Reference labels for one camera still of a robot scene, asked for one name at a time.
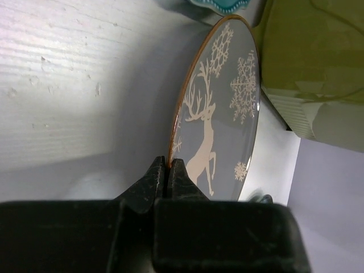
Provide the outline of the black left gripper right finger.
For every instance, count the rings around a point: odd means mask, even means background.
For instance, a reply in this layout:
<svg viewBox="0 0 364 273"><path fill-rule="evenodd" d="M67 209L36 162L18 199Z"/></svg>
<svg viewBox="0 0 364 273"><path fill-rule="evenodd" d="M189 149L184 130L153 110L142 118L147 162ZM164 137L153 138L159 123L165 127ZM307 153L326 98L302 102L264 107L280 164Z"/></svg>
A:
<svg viewBox="0 0 364 273"><path fill-rule="evenodd" d="M156 272L311 272L299 226L280 204L210 201L184 162L154 203Z"/></svg>

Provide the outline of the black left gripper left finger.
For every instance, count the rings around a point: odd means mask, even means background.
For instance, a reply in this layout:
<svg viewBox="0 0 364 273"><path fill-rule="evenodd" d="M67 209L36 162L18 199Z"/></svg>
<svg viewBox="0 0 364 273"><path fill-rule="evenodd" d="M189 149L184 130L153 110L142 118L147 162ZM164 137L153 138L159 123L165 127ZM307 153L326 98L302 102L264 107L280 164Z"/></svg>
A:
<svg viewBox="0 0 364 273"><path fill-rule="evenodd" d="M152 214L165 171L158 156L113 199L2 202L1 271L153 272Z"/></svg>

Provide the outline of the grey deer plate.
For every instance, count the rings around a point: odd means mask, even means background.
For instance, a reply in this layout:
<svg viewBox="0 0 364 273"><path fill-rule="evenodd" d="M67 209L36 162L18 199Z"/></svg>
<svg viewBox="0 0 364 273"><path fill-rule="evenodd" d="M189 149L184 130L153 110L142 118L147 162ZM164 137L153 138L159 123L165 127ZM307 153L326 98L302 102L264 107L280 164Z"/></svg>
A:
<svg viewBox="0 0 364 273"><path fill-rule="evenodd" d="M220 19L188 69L176 104L168 161L181 159L212 200L238 200L257 134L260 62L239 15Z"/></svg>

